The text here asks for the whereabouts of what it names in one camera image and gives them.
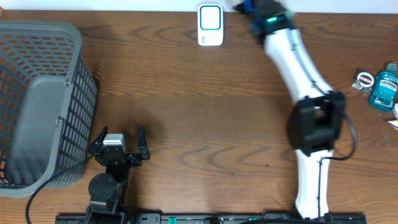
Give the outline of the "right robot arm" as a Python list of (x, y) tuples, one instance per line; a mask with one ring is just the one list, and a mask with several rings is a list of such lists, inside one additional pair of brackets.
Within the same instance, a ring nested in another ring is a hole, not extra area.
[(280, 12), (251, 20), (292, 99), (286, 130), (298, 164), (295, 209), (303, 219), (320, 220), (329, 212), (329, 159), (340, 136), (345, 97), (320, 75), (291, 18)]

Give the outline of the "orange snack bag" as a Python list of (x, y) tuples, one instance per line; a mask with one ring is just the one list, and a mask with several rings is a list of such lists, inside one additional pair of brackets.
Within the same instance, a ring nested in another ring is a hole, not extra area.
[(398, 103), (394, 105), (394, 109), (392, 111), (395, 116), (395, 120), (387, 121), (387, 123), (394, 129), (398, 130)]

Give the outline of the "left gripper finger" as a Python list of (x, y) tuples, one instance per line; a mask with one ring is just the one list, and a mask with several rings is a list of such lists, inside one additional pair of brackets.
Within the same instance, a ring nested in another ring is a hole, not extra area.
[(95, 140), (93, 141), (93, 146), (98, 146), (101, 145), (106, 137), (106, 135), (108, 134), (108, 127), (105, 126), (101, 132), (99, 133), (99, 135), (95, 138)]
[(137, 140), (137, 148), (139, 150), (139, 154), (142, 160), (149, 160), (150, 159), (150, 150), (146, 143), (145, 138), (145, 127), (141, 126), (139, 130), (139, 137)]

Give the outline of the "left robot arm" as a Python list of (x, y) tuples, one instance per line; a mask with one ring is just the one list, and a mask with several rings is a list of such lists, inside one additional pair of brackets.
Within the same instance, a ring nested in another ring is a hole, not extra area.
[(84, 223), (130, 223), (134, 215), (124, 208), (129, 171), (150, 159), (145, 127), (139, 130), (137, 153), (127, 153), (123, 134), (110, 134), (105, 126), (90, 144), (89, 153), (106, 168), (88, 186), (90, 204)]

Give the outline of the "teal mouthwash bottle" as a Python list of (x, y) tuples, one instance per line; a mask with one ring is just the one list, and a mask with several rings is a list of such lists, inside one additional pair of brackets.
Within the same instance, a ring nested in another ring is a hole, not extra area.
[(377, 77), (369, 104), (381, 111), (392, 111), (397, 95), (397, 63), (388, 63)]

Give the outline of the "small green box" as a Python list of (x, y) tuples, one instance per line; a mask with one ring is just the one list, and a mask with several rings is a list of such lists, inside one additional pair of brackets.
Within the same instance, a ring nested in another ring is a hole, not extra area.
[(364, 93), (372, 93), (375, 86), (375, 76), (362, 69), (358, 69), (351, 86)]

